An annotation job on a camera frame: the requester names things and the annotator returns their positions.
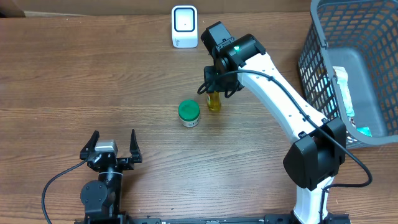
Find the yellow liquid bottle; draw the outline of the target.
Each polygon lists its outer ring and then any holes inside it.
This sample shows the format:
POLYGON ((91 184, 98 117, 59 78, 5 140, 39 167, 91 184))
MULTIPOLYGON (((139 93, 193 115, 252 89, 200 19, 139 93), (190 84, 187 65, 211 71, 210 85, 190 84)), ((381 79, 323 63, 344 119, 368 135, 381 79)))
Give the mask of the yellow liquid bottle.
POLYGON ((210 111, 219 112, 221 110, 221 99, 220 93, 214 91, 213 93, 207 93, 207 106, 210 111))

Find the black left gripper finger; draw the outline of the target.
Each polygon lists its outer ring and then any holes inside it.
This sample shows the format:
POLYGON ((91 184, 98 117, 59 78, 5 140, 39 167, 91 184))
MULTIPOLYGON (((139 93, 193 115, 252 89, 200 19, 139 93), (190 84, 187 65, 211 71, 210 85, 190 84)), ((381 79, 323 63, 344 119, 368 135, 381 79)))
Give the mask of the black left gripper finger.
POLYGON ((95 150, 96 143, 100 137, 99 131, 95 130, 90 140, 85 144, 85 146, 80 151, 80 159, 87 159, 91 152, 95 150))
POLYGON ((137 143, 136 132, 134 129, 131 131, 129 152, 131 153, 133 163, 142 163, 142 154, 137 143))

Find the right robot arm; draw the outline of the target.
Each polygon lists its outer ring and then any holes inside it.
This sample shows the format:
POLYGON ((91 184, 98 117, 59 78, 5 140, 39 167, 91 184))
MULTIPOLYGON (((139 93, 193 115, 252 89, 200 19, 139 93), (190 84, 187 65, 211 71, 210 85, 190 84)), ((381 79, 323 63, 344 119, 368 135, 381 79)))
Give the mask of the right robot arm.
POLYGON ((309 105, 253 35, 236 39, 222 22, 216 22, 200 38, 214 64, 205 67, 198 93, 217 91, 228 98, 247 88, 277 120, 291 144, 283 165, 297 186, 295 206, 289 214, 265 215, 260 223, 349 223, 348 215, 326 209, 333 180, 345 162, 342 120, 329 120, 309 105))

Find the green lid white jar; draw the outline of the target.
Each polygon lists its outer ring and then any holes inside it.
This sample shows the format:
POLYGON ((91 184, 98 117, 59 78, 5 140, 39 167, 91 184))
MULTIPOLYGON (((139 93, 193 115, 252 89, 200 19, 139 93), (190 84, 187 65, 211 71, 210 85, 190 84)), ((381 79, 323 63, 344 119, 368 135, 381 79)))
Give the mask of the green lid white jar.
POLYGON ((200 107, 194 100, 184 100, 178 107, 178 116, 185 127, 192 128, 200 119, 200 107))

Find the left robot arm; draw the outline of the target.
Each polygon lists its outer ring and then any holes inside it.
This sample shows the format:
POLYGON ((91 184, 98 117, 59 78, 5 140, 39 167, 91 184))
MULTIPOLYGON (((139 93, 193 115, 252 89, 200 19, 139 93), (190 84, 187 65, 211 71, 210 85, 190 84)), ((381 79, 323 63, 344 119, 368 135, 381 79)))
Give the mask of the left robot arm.
POLYGON ((118 157, 118 147, 113 140, 101 140, 94 131, 80 152, 80 159, 98 173, 98 178, 85 184, 80 199, 89 223, 120 219, 123 171, 134 168, 132 157, 118 157))

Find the teal snack package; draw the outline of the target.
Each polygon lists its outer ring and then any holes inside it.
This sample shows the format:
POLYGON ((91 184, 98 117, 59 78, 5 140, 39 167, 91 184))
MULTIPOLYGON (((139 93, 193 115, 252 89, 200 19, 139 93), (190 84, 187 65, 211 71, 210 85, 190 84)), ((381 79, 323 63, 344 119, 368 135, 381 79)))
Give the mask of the teal snack package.
POLYGON ((346 115, 348 117, 349 122, 351 123, 352 126, 354 126, 361 134, 365 136, 371 137, 371 131, 368 127, 360 127, 357 128, 354 122, 354 108, 353 108, 353 103, 351 99, 351 94, 349 92, 349 87, 348 87, 348 73, 344 67, 333 67, 335 71, 335 75, 337 77, 337 84, 340 87, 341 95, 343 98, 343 103, 345 106, 345 111, 346 115))

